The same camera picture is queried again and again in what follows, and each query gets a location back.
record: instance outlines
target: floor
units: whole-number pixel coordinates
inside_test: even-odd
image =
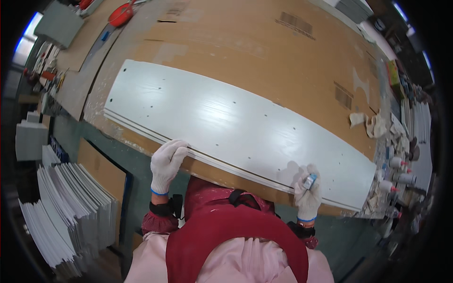
[[[60,115],[55,118],[53,135],[69,154],[71,162],[77,162],[80,138],[93,142],[124,169],[134,175],[130,196],[129,211],[126,213],[125,254],[132,255],[132,234],[140,229],[143,215],[148,212],[151,192],[151,157],[146,156],[117,140],[104,135],[86,122],[76,122],[70,116]],[[170,196],[174,193],[184,195],[190,175],[179,173],[170,185]],[[297,211],[294,208],[276,205],[276,213],[285,222],[294,221]],[[318,216],[316,219],[316,237],[318,250],[327,257],[335,281],[343,276],[360,260],[366,257],[380,240],[379,234],[371,227],[368,220]]]

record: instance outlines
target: pink jacket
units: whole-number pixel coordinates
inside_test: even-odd
[[[167,282],[165,252],[168,235],[147,233],[134,251],[126,283]],[[326,257],[308,249],[308,283],[332,282]],[[260,238],[234,238],[217,246],[206,259],[197,283],[270,282],[295,283],[283,250],[273,241]]]

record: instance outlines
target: hand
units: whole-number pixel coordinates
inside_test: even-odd
[[[167,195],[171,181],[187,156],[189,144],[180,139],[163,144],[151,157],[151,191],[156,195]]]
[[[317,178],[311,186],[310,190],[304,188],[304,183],[307,177],[311,174],[316,174]],[[297,220],[302,222],[310,222],[318,215],[318,208],[321,206],[321,176],[316,165],[309,164],[306,168],[302,168],[302,175],[294,185],[294,204],[298,207]]]

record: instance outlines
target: blue glove cuff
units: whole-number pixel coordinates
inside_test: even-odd
[[[312,218],[312,219],[310,219],[310,220],[302,220],[302,219],[300,219],[300,218],[297,217],[297,220],[302,221],[302,222],[310,222],[310,221],[315,220],[316,217],[317,217],[317,216],[315,216],[314,218]]]
[[[156,195],[158,195],[158,196],[165,196],[165,195],[168,195],[168,194],[169,194],[168,192],[166,192],[165,194],[159,194],[158,192],[153,191],[153,188],[149,187],[149,189],[151,190],[151,192],[152,192],[153,194],[156,194]]]

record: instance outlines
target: red checkered sleeve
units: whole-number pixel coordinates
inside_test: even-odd
[[[145,235],[148,232],[171,233],[178,229],[178,219],[174,215],[157,216],[148,212],[143,217],[142,232]]]
[[[318,245],[318,239],[315,236],[311,236],[310,238],[306,238],[306,239],[301,239],[301,241],[309,249],[314,249]]]

